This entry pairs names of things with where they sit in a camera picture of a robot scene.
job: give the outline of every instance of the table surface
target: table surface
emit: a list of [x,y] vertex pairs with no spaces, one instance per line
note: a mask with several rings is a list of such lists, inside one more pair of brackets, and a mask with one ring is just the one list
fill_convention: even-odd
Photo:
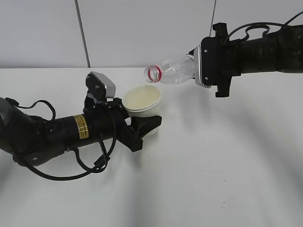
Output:
[[[142,68],[1,69],[0,97],[48,100],[57,117],[80,114],[91,70],[116,84],[117,97],[145,84]],[[302,74],[242,75],[229,98],[193,81],[155,84],[159,132],[135,153],[118,142],[104,173],[71,182],[40,178],[1,152],[1,226],[301,227],[302,84]],[[43,104],[25,112],[51,117]],[[87,164],[100,155],[98,144],[80,150]],[[39,169],[82,172],[73,152]]]

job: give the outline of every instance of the bottle neck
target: bottle neck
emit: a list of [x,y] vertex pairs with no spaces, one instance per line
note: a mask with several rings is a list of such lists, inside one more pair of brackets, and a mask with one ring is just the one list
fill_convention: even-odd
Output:
[[152,65],[147,67],[144,71],[144,77],[147,82],[156,83],[162,78],[162,71],[159,66]]

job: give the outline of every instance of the plastic bottle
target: plastic bottle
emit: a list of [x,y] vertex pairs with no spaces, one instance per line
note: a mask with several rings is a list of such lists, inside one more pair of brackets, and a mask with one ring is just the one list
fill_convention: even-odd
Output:
[[194,59],[190,55],[180,55],[167,59],[160,65],[152,65],[144,71],[147,82],[179,84],[194,76]]

